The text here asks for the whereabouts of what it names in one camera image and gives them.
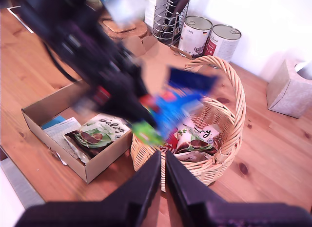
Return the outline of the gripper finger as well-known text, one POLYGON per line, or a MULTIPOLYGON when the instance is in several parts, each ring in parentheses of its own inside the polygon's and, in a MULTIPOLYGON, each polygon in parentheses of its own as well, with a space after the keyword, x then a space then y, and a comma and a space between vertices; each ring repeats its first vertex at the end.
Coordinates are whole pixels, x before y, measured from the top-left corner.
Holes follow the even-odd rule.
POLYGON ((166 153, 165 180, 174 227, 218 227, 207 204, 226 201, 199 181, 174 154, 166 153))
POLYGON ((155 227, 160 204, 161 155, 155 152, 134 176, 103 200, 105 227, 155 227))
POLYGON ((146 88, 131 89, 106 89, 110 94, 106 102, 106 113, 123 118, 130 123, 146 121, 151 126, 156 126, 156 122, 151 113, 141 104, 140 98, 149 93, 146 88))

